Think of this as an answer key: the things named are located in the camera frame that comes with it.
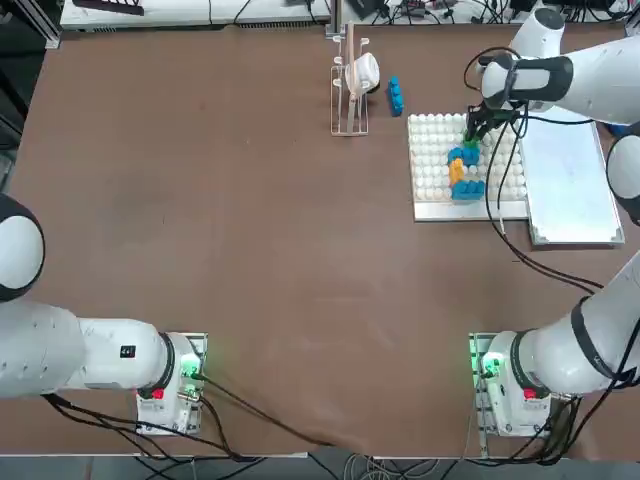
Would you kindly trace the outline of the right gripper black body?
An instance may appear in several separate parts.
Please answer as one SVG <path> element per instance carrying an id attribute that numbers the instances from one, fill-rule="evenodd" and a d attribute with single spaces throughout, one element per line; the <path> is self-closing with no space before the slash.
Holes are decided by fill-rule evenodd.
<path id="1" fill-rule="evenodd" d="M 500 122 L 504 123 L 514 116 L 518 115 L 518 110 L 513 108 L 507 109 L 491 109 L 484 103 L 478 105 L 471 105 L 467 111 L 467 124 L 468 125 L 485 125 L 493 124 L 497 125 Z"/>

